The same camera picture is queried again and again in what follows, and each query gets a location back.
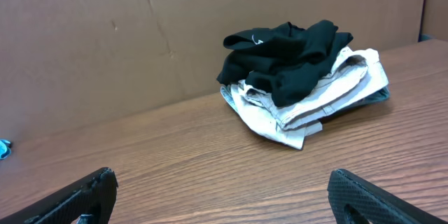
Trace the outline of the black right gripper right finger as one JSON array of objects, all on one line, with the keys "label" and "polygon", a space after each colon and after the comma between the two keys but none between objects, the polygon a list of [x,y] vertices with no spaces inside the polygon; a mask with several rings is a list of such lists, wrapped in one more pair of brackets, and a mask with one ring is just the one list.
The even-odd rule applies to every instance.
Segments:
[{"label": "black right gripper right finger", "polygon": [[346,169],[331,172],[327,191],[337,224],[447,224]]}]

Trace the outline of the light blue printed t-shirt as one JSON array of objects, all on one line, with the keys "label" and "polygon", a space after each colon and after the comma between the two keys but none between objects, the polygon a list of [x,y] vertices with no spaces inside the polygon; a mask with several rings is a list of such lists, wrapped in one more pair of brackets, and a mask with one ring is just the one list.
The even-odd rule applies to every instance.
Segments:
[{"label": "light blue printed t-shirt", "polygon": [[0,139],[0,160],[6,159],[11,154],[12,143],[6,139]]}]

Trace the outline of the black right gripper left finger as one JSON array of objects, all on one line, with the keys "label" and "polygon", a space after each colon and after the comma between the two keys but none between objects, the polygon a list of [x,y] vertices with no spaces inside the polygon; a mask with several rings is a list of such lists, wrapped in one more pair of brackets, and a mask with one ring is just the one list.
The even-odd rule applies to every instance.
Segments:
[{"label": "black right gripper left finger", "polygon": [[1,224],[108,224],[118,181],[102,167],[53,194],[1,219]]}]

